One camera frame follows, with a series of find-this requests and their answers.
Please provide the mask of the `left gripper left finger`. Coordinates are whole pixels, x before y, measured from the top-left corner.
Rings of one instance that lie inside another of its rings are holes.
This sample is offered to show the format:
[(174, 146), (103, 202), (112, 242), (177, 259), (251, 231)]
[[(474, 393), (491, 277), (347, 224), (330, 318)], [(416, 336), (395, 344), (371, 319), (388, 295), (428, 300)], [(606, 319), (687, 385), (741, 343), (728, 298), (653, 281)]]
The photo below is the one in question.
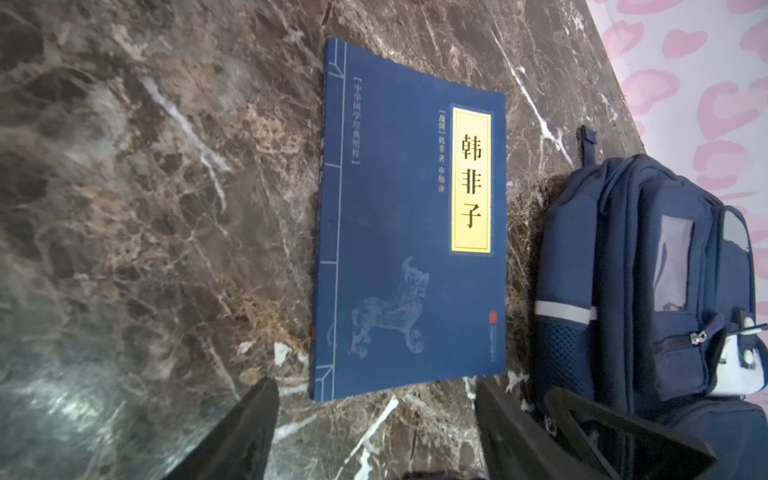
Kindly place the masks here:
[(262, 479), (279, 405), (276, 381), (261, 379), (166, 477)]

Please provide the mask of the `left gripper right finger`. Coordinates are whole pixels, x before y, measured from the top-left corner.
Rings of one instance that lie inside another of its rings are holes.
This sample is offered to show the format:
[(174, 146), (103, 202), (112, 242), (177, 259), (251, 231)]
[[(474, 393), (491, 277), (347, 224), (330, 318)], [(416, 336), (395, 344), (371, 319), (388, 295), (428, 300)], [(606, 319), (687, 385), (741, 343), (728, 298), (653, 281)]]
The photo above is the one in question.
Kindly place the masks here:
[(644, 479), (696, 479), (717, 463), (705, 442), (617, 413), (569, 390), (551, 389), (545, 403), (562, 444), (515, 405), (496, 380), (477, 381), (475, 416), (490, 479), (619, 479), (619, 472), (577, 422), (579, 417), (657, 448), (659, 459), (642, 474)]

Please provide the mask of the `navy blue student backpack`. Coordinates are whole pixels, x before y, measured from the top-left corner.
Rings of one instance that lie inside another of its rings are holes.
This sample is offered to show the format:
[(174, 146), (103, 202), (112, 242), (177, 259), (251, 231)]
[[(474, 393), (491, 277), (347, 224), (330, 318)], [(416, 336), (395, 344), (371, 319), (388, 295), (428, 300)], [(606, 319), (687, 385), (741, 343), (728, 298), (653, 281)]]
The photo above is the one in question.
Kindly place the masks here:
[(767, 475), (767, 386), (746, 221), (653, 158), (583, 166), (548, 209), (535, 292), (533, 395), (553, 388), (708, 443), (709, 479)]

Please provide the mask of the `blue book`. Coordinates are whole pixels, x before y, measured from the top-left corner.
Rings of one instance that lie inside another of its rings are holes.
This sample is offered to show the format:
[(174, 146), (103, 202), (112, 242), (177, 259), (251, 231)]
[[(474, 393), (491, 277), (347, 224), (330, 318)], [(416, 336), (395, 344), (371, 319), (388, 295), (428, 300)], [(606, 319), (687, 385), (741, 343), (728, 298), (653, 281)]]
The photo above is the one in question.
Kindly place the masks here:
[(506, 98), (331, 38), (309, 392), (506, 367)]

